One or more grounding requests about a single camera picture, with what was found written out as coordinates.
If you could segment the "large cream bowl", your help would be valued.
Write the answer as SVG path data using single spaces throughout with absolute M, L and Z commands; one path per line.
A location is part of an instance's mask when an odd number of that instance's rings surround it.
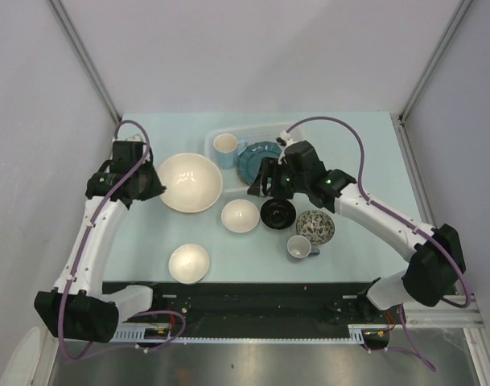
M 187 214 L 206 211 L 218 201 L 223 191 L 220 169 L 200 154 L 175 154 L 156 170 L 166 187 L 159 198 L 174 211 Z

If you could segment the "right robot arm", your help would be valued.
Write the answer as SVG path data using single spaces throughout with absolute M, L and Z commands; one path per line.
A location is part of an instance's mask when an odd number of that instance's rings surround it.
M 366 322 L 378 322 L 387 309 L 406 302 L 436 306 L 466 271 L 459 234 L 452 226 L 436 228 L 393 210 L 351 175 L 327 169 L 307 141 L 292 142 L 280 158 L 263 158 L 247 192 L 275 199 L 304 194 L 317 208 L 370 231 L 407 261 L 406 270 L 376 279 L 362 293 L 358 312 Z

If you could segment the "teal glass plate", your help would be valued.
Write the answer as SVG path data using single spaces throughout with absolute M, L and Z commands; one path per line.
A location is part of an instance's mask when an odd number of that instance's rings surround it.
M 256 179 L 263 158 L 278 158 L 282 150 L 276 142 L 256 142 L 237 157 L 237 177 L 247 186 Z

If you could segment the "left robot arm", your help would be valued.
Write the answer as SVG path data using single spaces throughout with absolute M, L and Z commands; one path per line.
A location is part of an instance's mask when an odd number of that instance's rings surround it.
M 56 338 L 107 343 L 119 324 L 140 314 L 153 322 L 165 302 L 146 285 L 103 294 L 103 275 L 122 220 L 135 201 L 161 195 L 153 154 L 138 135 L 113 141 L 112 157 L 87 183 L 83 220 L 64 270 L 34 307 Z

